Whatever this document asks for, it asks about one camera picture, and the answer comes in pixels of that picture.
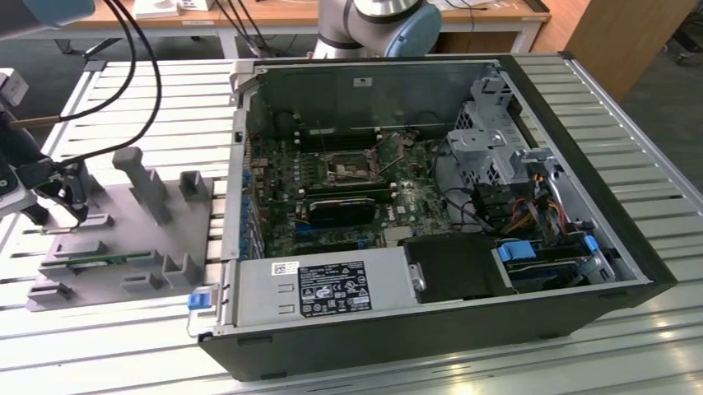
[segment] circuit board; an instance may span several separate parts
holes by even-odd
[[[263,213],[268,258],[383,248],[394,246],[403,235],[451,231],[451,219],[430,174],[438,141],[420,140],[418,132],[398,130],[380,132],[374,142],[364,149],[355,146],[347,151],[305,152],[299,142],[253,139],[255,197]],[[387,197],[376,200],[372,221],[315,229],[300,219],[301,207],[305,210],[315,201],[329,201],[336,194],[345,199],[355,196],[325,193],[315,198],[303,191],[349,185],[367,187],[364,196],[379,193]]]

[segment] workbench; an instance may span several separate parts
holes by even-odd
[[[646,237],[682,282],[635,309],[619,310],[570,337],[320,375],[239,383],[189,337],[187,297],[29,313],[36,267],[51,244],[21,216],[0,226],[0,383],[13,393],[558,394],[700,393],[703,381],[703,198],[578,62],[523,55],[520,65]],[[137,146],[161,179],[183,170],[215,178],[207,282],[220,278],[227,193],[232,61],[160,62],[165,98]],[[65,106],[104,100],[128,63],[85,72]],[[53,159],[124,141],[152,108],[152,68],[103,112],[56,126]],[[526,119],[528,127],[534,124]],[[540,144],[539,131],[534,135]],[[88,160],[101,184],[125,178],[109,157]]]
[[[121,0],[132,9],[133,0]],[[508,7],[474,11],[474,24],[467,10],[443,12],[443,32],[516,32],[511,52],[530,52],[538,36],[539,27],[550,20],[548,12],[535,12],[523,0],[502,0]],[[233,18],[227,2],[221,4]],[[252,19],[264,35],[316,35],[317,0],[245,0]],[[235,39],[236,29],[213,4],[208,12],[183,11],[181,15],[157,19],[139,20],[148,37],[215,36],[220,39],[224,58],[240,57]],[[124,33],[112,12],[101,0],[96,0],[96,13],[89,18],[69,24],[61,30],[45,30],[24,35],[21,39],[57,40],[63,51],[71,51],[69,40],[121,38]]]

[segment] floor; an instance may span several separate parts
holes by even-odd
[[[292,36],[271,37],[268,44],[287,56],[303,56],[312,50],[312,35],[299,36],[292,45],[291,39]],[[76,40],[73,48],[80,52],[96,43],[97,40]],[[159,59],[221,58],[220,44],[215,38],[203,38],[199,41],[189,38],[155,39],[152,45]],[[240,45],[240,53],[248,53],[244,45]],[[147,59],[144,50],[140,51],[139,57],[141,60]],[[117,43],[96,58],[109,61],[128,60],[127,44]],[[675,65],[675,58],[676,48],[656,56],[650,70],[626,98],[623,108],[683,174],[703,190],[699,158],[703,152],[703,56],[682,66]],[[49,73],[47,64],[52,65]],[[15,110],[16,117],[25,119],[56,114],[64,106],[83,70],[84,60],[79,54],[63,55],[48,40],[8,40],[0,42],[0,66],[19,70],[31,85],[28,96]],[[51,128],[33,130],[39,142],[47,138],[49,130]]]

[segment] motherboard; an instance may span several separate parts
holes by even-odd
[[[451,232],[432,181],[439,141],[412,129],[252,139],[268,258],[391,247]]]

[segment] table leg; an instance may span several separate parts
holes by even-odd
[[[523,30],[519,31],[515,37],[514,47],[510,50],[512,53],[528,53],[532,49],[532,44],[538,38],[539,27],[542,22],[526,23]]]
[[[236,36],[229,34],[220,34],[220,46],[224,53],[224,59],[239,59],[240,52],[237,50]]]
[[[53,42],[56,43],[56,46],[59,47],[61,53],[64,54],[73,53],[73,47],[71,46],[69,39],[56,39]]]
[[[93,55],[97,55],[101,51],[104,51],[111,45],[120,42],[121,39],[104,39],[100,44],[97,44],[95,47],[88,49],[84,53],[84,59],[85,61],[89,61]]]

